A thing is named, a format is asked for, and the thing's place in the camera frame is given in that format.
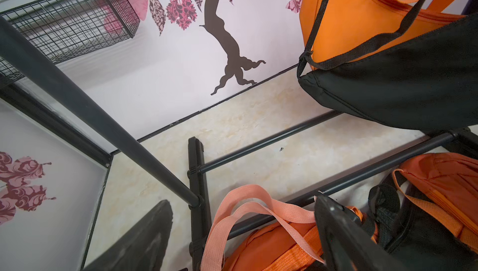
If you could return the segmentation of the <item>small black sling bag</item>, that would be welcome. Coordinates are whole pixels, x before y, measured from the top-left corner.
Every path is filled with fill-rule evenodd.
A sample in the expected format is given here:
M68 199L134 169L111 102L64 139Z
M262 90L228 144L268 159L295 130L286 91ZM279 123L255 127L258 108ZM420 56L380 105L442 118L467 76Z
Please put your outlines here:
M388 127L438 131L476 125L478 16L461 17L333 69L299 60L298 82L322 106Z

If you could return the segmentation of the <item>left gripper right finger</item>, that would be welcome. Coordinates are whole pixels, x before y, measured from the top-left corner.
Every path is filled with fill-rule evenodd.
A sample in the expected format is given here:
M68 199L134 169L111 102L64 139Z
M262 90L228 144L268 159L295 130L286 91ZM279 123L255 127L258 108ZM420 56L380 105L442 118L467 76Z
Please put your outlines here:
M372 241L351 216L353 212L318 193L314 217L328 271L404 271L402 263Z

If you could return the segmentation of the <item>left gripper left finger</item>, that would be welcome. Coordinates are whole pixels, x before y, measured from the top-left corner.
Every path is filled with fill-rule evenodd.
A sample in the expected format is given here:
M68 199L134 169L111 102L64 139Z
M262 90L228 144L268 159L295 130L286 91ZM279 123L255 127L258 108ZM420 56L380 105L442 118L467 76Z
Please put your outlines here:
M160 201L86 271L159 271L168 247L173 210Z

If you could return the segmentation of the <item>dark orange backpack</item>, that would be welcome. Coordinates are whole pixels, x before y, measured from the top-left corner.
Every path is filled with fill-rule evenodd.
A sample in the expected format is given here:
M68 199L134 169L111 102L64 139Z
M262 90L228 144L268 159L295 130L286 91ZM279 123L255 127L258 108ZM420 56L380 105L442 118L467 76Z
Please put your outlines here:
M398 191L399 176L429 201L405 194L409 201L440 222L454 237L478 251L478 161L458 153L427 153L402 163L391 173Z

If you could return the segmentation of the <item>bright orange waist bag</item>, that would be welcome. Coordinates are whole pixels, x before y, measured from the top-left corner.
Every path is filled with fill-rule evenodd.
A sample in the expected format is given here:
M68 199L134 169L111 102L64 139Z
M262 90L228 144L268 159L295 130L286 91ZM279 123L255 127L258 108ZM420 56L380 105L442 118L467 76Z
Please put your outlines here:
M300 61L333 69L430 33L459 19L455 0L302 0Z

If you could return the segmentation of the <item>black and orange bag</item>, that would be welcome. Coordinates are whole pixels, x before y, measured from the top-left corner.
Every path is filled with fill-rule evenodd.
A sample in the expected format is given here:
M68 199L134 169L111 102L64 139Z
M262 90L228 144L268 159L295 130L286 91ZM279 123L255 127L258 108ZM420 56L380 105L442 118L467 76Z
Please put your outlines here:
M476 271L478 255L438 220L399 197L392 175L368 194L362 228L409 271Z

